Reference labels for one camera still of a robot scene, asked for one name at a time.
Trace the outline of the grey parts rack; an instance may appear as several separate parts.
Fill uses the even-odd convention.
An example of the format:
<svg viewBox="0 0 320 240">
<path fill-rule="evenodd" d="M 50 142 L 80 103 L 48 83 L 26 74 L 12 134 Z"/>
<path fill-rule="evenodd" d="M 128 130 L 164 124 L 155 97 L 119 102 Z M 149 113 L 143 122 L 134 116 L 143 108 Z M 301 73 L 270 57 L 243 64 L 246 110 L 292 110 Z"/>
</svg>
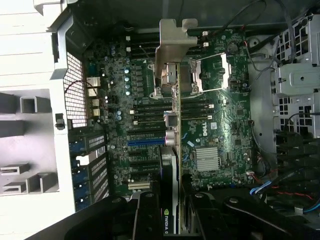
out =
<svg viewBox="0 0 320 240">
<path fill-rule="evenodd" d="M 58 188 L 49 90 L 0 90 L 0 196 Z"/>
</svg>

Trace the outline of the blue expansion slot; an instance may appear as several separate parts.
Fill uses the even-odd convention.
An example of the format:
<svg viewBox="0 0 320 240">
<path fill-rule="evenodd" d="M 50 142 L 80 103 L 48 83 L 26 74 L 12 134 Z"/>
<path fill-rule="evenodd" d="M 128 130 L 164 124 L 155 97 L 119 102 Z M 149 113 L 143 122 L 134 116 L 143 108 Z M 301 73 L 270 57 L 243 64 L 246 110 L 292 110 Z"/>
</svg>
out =
<svg viewBox="0 0 320 240">
<path fill-rule="evenodd" d="M 141 146 L 153 146 L 153 145 L 164 145 L 165 140 L 164 139 L 152 139 L 152 140 L 142 140 L 142 141 L 128 141 L 127 146 L 128 147 L 141 147 Z"/>
</svg>

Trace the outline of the open black PC case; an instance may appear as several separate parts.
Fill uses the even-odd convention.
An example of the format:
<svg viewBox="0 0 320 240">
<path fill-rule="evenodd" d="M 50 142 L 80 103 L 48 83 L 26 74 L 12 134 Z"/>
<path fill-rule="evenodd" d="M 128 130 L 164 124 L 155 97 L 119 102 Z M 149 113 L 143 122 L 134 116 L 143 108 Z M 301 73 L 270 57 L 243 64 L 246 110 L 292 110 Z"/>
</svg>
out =
<svg viewBox="0 0 320 240">
<path fill-rule="evenodd" d="M 158 34 L 160 20 L 174 19 L 177 27 L 185 19 L 196 19 L 190 37 L 216 37 L 226 30 L 245 36 L 248 89 L 252 120 L 253 182 L 243 185 L 213 186 L 196 189 L 216 198 L 240 196 L 257 200 L 298 226 L 298 240 L 320 240 L 320 138 L 281 130 L 274 124 L 274 72 L 278 62 L 274 48 L 277 37 L 288 30 L 290 61 L 296 57 L 293 25 L 301 18 L 320 14 L 320 2 L 302 14 L 290 15 L 296 2 L 284 0 L 69 0 L 66 10 L 50 28 L 55 70 L 54 80 L 62 83 L 59 110 L 54 110 L 55 130 L 66 134 L 71 198 L 75 213 L 111 196 L 127 201 L 142 192 L 158 195 L 160 240 L 181 240 L 178 235 L 165 236 L 162 222 L 161 171 L 150 182 L 150 189 L 126 195 L 111 191 L 108 136 L 105 125 L 91 113 L 88 92 L 86 53 L 94 41 L 117 36 Z M 153 79 L 156 48 L 154 50 Z M 184 220 L 184 195 L 181 191 Z"/>
</svg>

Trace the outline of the thin locking lever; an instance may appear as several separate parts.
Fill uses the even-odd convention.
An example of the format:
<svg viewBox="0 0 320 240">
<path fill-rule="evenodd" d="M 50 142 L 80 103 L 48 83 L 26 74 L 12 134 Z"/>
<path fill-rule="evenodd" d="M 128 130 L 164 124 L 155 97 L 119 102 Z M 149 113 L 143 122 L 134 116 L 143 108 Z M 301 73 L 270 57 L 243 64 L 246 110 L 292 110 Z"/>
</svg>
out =
<svg viewBox="0 0 320 240">
<path fill-rule="evenodd" d="M 142 52 L 144 53 L 144 55 L 146 56 L 146 58 L 148 60 L 151 60 L 151 57 L 149 56 L 149 54 L 146 52 L 146 50 L 141 46 L 139 45 L 139 48 L 142 50 Z"/>
</svg>

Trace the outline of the metal socket cover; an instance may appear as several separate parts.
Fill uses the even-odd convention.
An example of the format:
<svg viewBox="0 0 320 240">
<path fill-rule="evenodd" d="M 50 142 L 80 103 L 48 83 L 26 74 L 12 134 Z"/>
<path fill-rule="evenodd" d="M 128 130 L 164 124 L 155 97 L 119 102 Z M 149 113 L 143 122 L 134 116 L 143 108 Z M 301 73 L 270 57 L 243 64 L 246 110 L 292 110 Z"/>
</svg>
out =
<svg viewBox="0 0 320 240">
<path fill-rule="evenodd" d="M 217 56 L 220 56 L 222 68 L 224 69 L 224 74 L 222 75 L 221 87 L 214 88 L 214 89 L 208 89 L 208 90 L 202 90 L 201 91 L 202 93 L 225 90 L 225 89 L 227 89 L 229 87 L 229 78 L 230 78 L 230 75 L 232 73 L 232 70 L 231 70 L 230 63 L 227 60 L 227 54 L 225 52 L 217 53 L 217 54 L 214 54 L 214 55 L 210 55 L 210 56 L 206 56 L 206 57 L 200 58 L 200 59 L 197 60 L 197 62 L 200 63 L 200 62 L 202 62 L 204 60 L 207 60 L 207 59 L 210 59 L 210 58 L 214 58 L 214 57 L 217 57 Z"/>
</svg>

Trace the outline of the metal disk bay cage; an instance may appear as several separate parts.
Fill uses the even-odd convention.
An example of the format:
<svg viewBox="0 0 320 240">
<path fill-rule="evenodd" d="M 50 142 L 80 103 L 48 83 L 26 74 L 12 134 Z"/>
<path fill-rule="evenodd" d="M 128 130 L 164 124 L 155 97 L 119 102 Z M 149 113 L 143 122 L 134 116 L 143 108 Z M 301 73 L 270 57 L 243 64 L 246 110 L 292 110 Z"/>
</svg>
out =
<svg viewBox="0 0 320 240">
<path fill-rule="evenodd" d="M 273 116 L 280 130 L 320 138 L 320 14 L 303 17 L 293 25 L 296 56 L 291 57 L 288 30 L 274 48 Z"/>
</svg>

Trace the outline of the CPU socket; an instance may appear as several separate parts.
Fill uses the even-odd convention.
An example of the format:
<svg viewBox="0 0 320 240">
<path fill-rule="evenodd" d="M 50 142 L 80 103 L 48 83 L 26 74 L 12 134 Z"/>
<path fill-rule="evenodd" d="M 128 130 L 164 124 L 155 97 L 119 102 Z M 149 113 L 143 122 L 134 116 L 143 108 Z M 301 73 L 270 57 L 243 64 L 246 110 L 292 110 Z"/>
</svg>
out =
<svg viewBox="0 0 320 240">
<path fill-rule="evenodd" d="M 190 58 L 178 63 L 167 63 L 160 78 L 153 78 L 152 92 L 149 97 L 155 100 L 171 98 L 180 91 L 182 98 L 192 99 L 202 95 L 202 80 L 199 77 L 201 64 Z"/>
</svg>

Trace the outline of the silver chipset heatsink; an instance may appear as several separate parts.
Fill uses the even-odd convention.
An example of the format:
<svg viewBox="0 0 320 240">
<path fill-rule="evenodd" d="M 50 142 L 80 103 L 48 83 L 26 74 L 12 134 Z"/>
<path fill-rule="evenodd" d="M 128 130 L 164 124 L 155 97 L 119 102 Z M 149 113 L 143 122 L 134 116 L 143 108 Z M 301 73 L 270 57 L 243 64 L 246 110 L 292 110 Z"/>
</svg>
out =
<svg viewBox="0 0 320 240">
<path fill-rule="evenodd" d="M 199 172 L 217 171 L 221 159 L 217 147 L 201 147 L 195 150 L 196 167 Z"/>
</svg>

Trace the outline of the green motherboard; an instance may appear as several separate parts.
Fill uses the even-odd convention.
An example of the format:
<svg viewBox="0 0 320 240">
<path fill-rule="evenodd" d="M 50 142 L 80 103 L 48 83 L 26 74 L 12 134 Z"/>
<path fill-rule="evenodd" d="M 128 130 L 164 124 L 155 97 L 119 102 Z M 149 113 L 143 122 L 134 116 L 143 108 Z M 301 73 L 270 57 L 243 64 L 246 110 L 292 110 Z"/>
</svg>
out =
<svg viewBox="0 0 320 240">
<path fill-rule="evenodd" d="M 128 141 L 165 140 L 164 112 L 170 98 L 152 99 L 153 62 L 159 35 L 135 34 L 97 39 L 86 52 L 88 94 L 92 116 L 105 126 L 110 189 L 127 195 L 128 183 L 151 182 L 160 175 L 160 148 L 164 145 L 128 146 Z M 150 60 L 147 59 L 142 46 Z M 252 116 L 245 35 L 225 30 L 202 37 L 183 61 L 226 53 L 231 66 L 228 88 L 181 96 L 182 173 L 191 175 L 196 189 L 251 184 Z M 202 90 L 221 87 L 224 69 L 220 56 L 200 63 Z M 218 148 L 219 170 L 197 170 L 196 149 Z"/>
</svg>

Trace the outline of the white expansion slot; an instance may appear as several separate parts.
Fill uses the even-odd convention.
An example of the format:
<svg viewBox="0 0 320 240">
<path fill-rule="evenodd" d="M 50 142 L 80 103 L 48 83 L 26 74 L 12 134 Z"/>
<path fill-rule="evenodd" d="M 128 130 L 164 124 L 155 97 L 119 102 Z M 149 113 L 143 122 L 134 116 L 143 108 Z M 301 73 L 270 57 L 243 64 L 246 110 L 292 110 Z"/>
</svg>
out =
<svg viewBox="0 0 320 240">
<path fill-rule="evenodd" d="M 151 183 L 148 181 L 137 181 L 137 182 L 129 182 L 128 183 L 128 190 L 145 190 L 150 189 Z"/>
</svg>

